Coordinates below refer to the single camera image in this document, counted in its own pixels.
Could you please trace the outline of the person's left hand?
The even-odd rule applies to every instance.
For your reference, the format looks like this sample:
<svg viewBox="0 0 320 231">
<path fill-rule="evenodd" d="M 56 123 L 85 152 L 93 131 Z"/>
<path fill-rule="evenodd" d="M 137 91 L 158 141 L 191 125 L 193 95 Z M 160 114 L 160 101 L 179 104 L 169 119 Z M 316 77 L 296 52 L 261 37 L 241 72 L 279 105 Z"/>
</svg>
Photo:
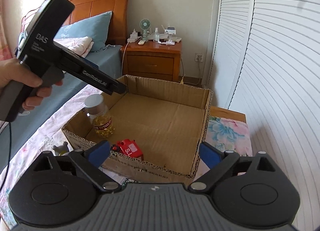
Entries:
<svg viewBox="0 0 320 231">
<path fill-rule="evenodd" d="M 29 87 L 37 88 L 36 95 L 28 97 L 22 104 L 23 109 L 26 111 L 32 111 L 42 103 L 44 98 L 49 97 L 52 93 L 52 87 L 41 87 L 42 79 L 20 65 L 17 59 L 1 61 L 0 76 L 1 92 L 10 81 L 21 82 Z"/>
</svg>

